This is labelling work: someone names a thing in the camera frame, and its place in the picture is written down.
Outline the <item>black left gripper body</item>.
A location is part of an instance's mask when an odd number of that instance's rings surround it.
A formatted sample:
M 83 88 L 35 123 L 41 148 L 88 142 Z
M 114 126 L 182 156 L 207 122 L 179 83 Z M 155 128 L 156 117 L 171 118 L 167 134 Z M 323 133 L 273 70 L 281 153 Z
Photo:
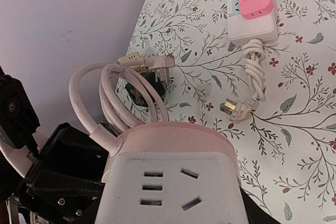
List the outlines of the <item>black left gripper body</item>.
M 94 223 L 108 152 L 69 123 L 57 126 L 14 196 L 51 223 Z

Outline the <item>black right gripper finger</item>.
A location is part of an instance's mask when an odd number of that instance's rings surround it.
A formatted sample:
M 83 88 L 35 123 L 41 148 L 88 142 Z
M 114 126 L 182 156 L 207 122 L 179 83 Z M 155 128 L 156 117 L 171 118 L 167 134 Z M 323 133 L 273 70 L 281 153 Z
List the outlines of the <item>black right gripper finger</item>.
M 249 224 L 280 224 L 279 221 L 263 211 L 242 188 L 240 189 L 240 193 Z

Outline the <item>white cube socket tiger print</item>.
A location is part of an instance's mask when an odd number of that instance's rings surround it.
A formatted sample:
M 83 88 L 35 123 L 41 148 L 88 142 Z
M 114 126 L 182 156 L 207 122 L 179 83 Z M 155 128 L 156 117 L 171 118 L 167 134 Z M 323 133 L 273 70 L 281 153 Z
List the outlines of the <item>white cube socket tiger print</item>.
M 120 154 L 96 223 L 247 223 L 236 171 L 217 152 Z

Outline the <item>pink round socket base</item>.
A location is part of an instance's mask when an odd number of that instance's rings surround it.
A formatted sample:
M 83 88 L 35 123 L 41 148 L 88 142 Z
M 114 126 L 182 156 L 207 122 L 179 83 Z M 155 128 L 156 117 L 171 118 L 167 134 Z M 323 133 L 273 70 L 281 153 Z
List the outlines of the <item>pink round socket base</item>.
M 227 155 L 240 180 L 237 157 L 232 143 L 208 127 L 186 122 L 157 122 L 129 129 L 117 137 L 124 152 L 189 153 L 220 152 Z

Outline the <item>beige cube socket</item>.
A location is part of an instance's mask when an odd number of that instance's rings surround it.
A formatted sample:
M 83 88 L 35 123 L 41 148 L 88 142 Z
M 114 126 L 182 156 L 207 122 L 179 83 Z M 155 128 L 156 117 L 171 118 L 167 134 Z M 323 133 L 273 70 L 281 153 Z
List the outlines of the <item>beige cube socket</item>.
M 134 62 L 137 60 L 141 60 L 141 55 L 139 52 L 133 52 L 130 54 L 127 54 L 117 60 L 117 62 L 120 62 L 121 64 L 127 64 L 128 67 L 130 67 L 132 70 L 134 70 L 137 73 L 145 73 L 147 72 L 146 67 L 143 67 L 141 65 L 128 65 L 130 62 Z

